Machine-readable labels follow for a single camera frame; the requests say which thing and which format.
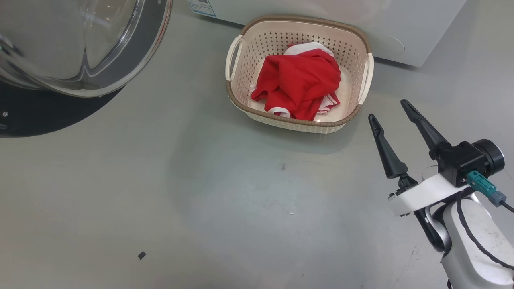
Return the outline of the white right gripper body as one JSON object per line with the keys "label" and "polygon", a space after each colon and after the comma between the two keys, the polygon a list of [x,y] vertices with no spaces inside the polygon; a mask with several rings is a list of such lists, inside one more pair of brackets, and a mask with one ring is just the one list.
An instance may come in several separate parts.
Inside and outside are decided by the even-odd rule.
{"label": "white right gripper body", "polygon": [[389,197],[389,206],[395,216],[405,215],[436,204],[469,187],[470,185],[465,184],[461,188],[457,188],[442,175],[437,174],[400,195]]}

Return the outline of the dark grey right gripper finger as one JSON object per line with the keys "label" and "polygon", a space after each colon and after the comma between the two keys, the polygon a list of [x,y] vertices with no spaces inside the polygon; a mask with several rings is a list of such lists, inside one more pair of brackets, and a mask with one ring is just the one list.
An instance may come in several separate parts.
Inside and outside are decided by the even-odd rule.
{"label": "dark grey right gripper finger", "polygon": [[416,125],[419,133],[422,135],[426,145],[429,148],[429,156],[435,160],[439,158],[440,151],[450,146],[448,141],[439,131],[406,99],[400,101],[408,119]]}
{"label": "dark grey right gripper finger", "polygon": [[409,176],[406,164],[400,161],[385,138],[384,130],[375,115],[369,114],[368,121],[386,177],[388,179],[398,179],[397,193],[406,192],[406,190],[418,185],[418,182]]}

